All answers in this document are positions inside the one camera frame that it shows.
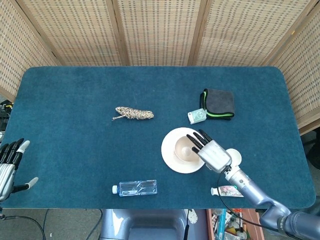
blue felt tablecloth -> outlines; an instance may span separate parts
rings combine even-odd
[[[205,88],[231,91],[235,117],[190,126]],[[151,120],[112,121],[117,106],[152,110]],[[165,135],[203,129],[242,154],[241,168],[289,208],[313,204],[315,191],[282,73],[275,67],[33,67],[24,74],[4,143],[31,141],[15,177],[30,190],[7,208],[220,208],[211,196],[218,175],[191,174],[163,161]],[[158,194],[119,197],[120,181],[157,180]],[[232,208],[251,208],[227,198]]]

robotic hand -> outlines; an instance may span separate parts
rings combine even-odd
[[[224,173],[225,178],[236,186],[255,208],[269,205],[260,218],[263,227],[295,239],[320,239],[320,217],[304,212],[291,213],[286,206],[266,195],[239,166],[231,166],[232,158],[227,151],[203,130],[199,132],[202,136],[193,133],[197,139],[190,135],[187,137],[196,146],[192,150],[200,156],[206,166],[218,174]]]
[[[6,200],[11,193],[30,189],[38,181],[38,177],[23,185],[14,186],[14,178],[19,167],[22,155],[30,141],[21,138],[11,144],[4,144],[0,148],[0,203]]]

rope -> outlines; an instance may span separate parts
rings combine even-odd
[[[115,110],[121,116],[113,117],[112,121],[123,118],[123,117],[126,117],[127,119],[138,119],[138,120],[154,118],[154,114],[152,111],[134,109],[128,106],[118,106],[115,108]]]

water bottle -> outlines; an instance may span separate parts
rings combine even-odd
[[[157,194],[157,180],[121,181],[112,186],[112,193],[120,197]]]

white plate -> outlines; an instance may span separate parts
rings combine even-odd
[[[175,154],[176,142],[187,134],[193,136],[194,132],[197,133],[197,131],[187,127],[176,128],[170,131],[162,141],[162,158],[169,168],[178,173],[190,174],[199,170],[205,164],[200,157],[196,161],[183,161]]]

